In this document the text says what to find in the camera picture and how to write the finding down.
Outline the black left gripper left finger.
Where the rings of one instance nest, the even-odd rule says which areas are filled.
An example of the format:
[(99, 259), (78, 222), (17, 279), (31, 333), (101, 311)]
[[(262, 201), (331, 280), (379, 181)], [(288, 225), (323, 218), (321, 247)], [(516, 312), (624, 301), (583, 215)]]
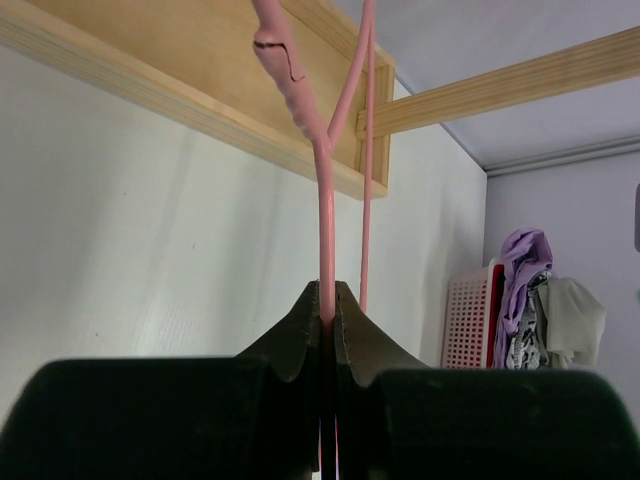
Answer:
[(64, 359), (1, 431), (5, 479), (308, 479), (319, 462), (318, 286), (233, 357)]

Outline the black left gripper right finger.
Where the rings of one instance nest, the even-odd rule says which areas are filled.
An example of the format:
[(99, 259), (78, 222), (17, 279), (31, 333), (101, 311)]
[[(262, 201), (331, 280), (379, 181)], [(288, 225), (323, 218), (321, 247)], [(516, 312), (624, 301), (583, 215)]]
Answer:
[(344, 479), (635, 479), (639, 438), (620, 397), (584, 370), (435, 369), (336, 286)]

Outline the pink clothes hanger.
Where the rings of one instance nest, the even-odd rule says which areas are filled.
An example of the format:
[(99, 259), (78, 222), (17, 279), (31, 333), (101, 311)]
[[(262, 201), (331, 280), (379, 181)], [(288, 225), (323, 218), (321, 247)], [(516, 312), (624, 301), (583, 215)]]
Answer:
[(332, 152), (346, 122), (359, 77), (367, 71), (366, 113), (374, 110), (375, 93), (375, 5), (363, 3), (357, 46), (345, 84), (326, 123), (316, 106), (312, 87), (297, 54), (289, 24), (278, 1), (255, 1), (259, 28), (254, 34), (254, 52), (284, 96), (294, 123), (311, 142), (319, 199), (319, 314), (321, 319), (320, 471), (323, 479), (334, 479), (337, 470), (336, 419), (334, 407), (335, 347), (335, 196)]

